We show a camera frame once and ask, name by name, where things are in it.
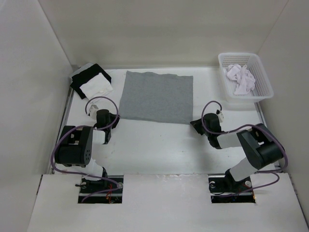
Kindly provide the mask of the grey tank top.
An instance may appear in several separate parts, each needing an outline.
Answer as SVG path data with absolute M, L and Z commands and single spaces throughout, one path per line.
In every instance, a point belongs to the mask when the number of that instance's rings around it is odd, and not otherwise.
M 193 76 L 126 72 L 119 103 L 123 119 L 188 124 L 193 120 Z

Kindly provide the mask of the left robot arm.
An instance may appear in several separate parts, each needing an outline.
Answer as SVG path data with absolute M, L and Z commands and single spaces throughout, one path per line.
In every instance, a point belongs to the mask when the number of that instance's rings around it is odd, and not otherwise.
M 102 193 L 108 188 L 107 171 L 92 158 L 92 148 L 106 145 L 112 137 L 120 116 L 107 109 L 98 109 L 92 105 L 88 115 L 96 121 L 93 127 L 86 126 L 71 132 L 55 151 L 55 163 L 68 168 L 68 172 L 84 173 L 92 180 L 92 187 Z

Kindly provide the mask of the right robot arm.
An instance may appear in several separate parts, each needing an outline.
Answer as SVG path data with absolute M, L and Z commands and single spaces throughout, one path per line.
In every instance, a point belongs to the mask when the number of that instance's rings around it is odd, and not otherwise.
M 247 181 L 250 175 L 286 158 L 282 145 L 262 123 L 249 126 L 245 130 L 227 132 L 222 130 L 219 116 L 208 113 L 190 124 L 198 134 L 206 135 L 213 148 L 241 147 L 244 151 L 245 158 L 228 169 L 222 181 L 213 181 L 212 184 L 220 191 L 233 192 Z

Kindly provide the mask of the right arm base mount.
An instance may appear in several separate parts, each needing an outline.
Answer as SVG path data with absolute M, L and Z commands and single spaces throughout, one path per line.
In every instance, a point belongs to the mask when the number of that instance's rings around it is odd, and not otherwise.
M 243 193 L 252 187 L 251 178 L 228 185 L 224 175 L 208 177 L 212 203 L 255 203 L 253 190 Z

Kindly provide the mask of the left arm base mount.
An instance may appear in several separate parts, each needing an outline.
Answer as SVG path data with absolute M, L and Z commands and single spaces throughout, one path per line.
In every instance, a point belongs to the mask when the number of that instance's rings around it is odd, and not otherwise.
M 79 188 L 78 203 L 84 204 L 120 204 L 123 199 L 123 189 L 117 184 L 105 180 L 88 180 L 82 178 Z

